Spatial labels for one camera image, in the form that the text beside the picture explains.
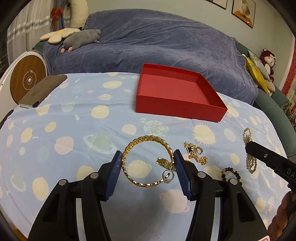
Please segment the person's right hand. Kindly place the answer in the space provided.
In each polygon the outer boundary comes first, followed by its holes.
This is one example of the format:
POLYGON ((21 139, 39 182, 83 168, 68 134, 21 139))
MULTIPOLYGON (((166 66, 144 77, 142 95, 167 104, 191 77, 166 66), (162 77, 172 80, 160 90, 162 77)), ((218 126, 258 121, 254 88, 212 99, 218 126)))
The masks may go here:
POLYGON ((292 197, 294 195, 294 192, 289 191, 283 197, 281 205, 277 209, 276 216, 273 218, 267 230, 270 240, 278 240, 282 234, 282 231, 286 228, 288 224, 287 207, 292 204, 292 197))

